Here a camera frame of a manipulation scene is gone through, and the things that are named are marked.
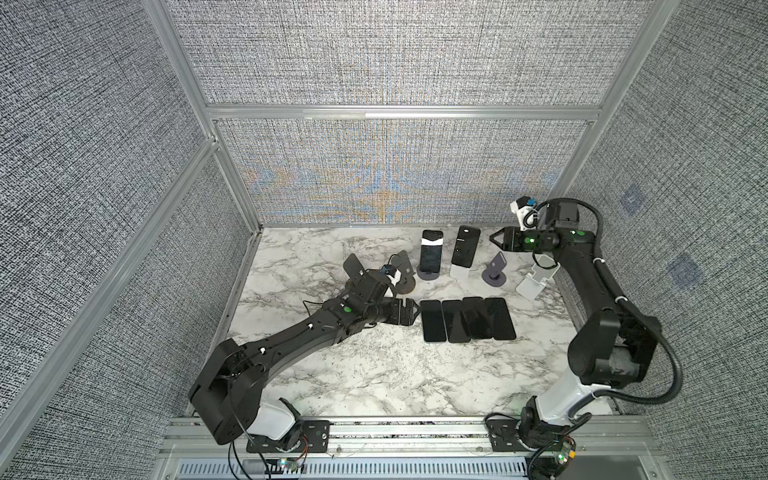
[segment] dark phone stand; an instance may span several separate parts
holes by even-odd
[[[419,268],[416,269],[416,275],[419,276],[422,280],[435,280],[437,277],[440,276],[440,272],[437,273],[429,273],[429,272],[422,272],[422,266],[419,265]]]
[[[504,254],[502,252],[497,253],[496,257],[483,270],[482,279],[490,286],[504,285],[507,283],[507,276],[502,272],[505,266],[507,266],[507,259],[504,258]]]

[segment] white marble surface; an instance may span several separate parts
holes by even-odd
[[[253,260],[230,328],[238,343],[272,335],[306,318],[301,300],[322,302],[347,280],[342,263],[355,253],[363,266],[378,268],[392,253],[409,252],[419,263],[419,227],[268,228]],[[484,228],[469,279],[449,276],[458,226],[445,232],[441,275],[417,278],[407,295],[421,300],[503,296],[518,338],[512,342],[425,343],[421,319],[414,326],[379,324],[322,349],[283,371],[264,389],[285,397],[303,415],[483,415],[517,414],[531,395],[543,393],[567,368],[566,349],[575,328],[553,285],[534,302],[515,292],[532,265],[531,256],[506,253],[507,283],[494,288],[480,277],[498,252]],[[608,414],[607,403],[592,403]]]

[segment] gray fabric wall panel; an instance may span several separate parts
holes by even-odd
[[[679,480],[768,478],[768,4],[684,0],[572,197],[606,217],[603,250],[685,368],[645,411]],[[648,395],[669,382],[662,352]]]
[[[221,120],[265,223],[513,221],[544,197],[583,121]]]
[[[168,0],[211,103],[599,104],[652,0]]]
[[[146,478],[249,236],[211,159],[2,478]]]
[[[0,415],[203,140],[138,0],[0,12]]]

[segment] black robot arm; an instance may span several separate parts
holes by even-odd
[[[642,381],[657,341],[618,305],[607,288],[595,266],[594,233],[578,227],[525,231],[506,227],[494,236],[502,233],[504,243],[500,247],[503,250],[549,253],[571,276],[587,312],[586,324],[568,347],[568,365],[581,382],[621,389]],[[646,318],[660,330],[657,319]],[[617,338],[622,339],[620,343],[616,342]]]
[[[407,271],[410,262],[400,268]],[[286,367],[361,332],[367,323],[387,317],[389,309],[400,308],[394,298],[396,287],[386,274],[394,273],[395,267],[365,270],[350,255],[344,270],[350,277],[344,290],[304,321],[243,345],[228,339],[213,350],[189,399],[217,443],[243,434],[257,417],[264,386]],[[385,298],[387,290],[392,290],[391,298]]]
[[[597,233],[579,229],[579,207],[597,218]],[[657,344],[670,359],[673,382],[661,396],[635,397],[614,390],[600,390],[574,404],[570,417],[597,396],[629,402],[668,402],[683,383],[680,360],[661,335],[661,324],[645,316],[625,295],[603,258],[600,239],[603,219],[591,205],[572,198],[548,200],[536,207],[535,229],[505,227],[491,235],[491,242],[511,252],[549,253],[571,276],[587,313],[587,322],[568,347],[568,365],[583,385],[601,384],[622,389],[645,377]]]

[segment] phone on stand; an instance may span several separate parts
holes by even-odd
[[[416,270],[422,280],[434,280],[440,275],[442,261],[442,232],[424,230],[422,232],[422,255]]]
[[[491,317],[493,325],[493,338],[497,340],[514,340],[518,338],[512,318],[509,316],[507,300],[503,298],[485,299],[485,308]]]
[[[456,246],[451,258],[450,275],[457,280],[467,280],[472,261],[475,259],[475,251],[480,241],[480,229],[461,225],[456,236]]]
[[[461,300],[443,300],[442,318],[445,320],[445,333],[450,343],[467,343],[469,327],[462,315]]]
[[[479,296],[467,296],[462,300],[462,313],[467,320],[469,336],[472,339],[493,338],[490,317],[485,302]]]
[[[424,341],[427,343],[445,342],[448,337],[445,334],[445,321],[442,319],[440,300],[423,300],[421,306]]]

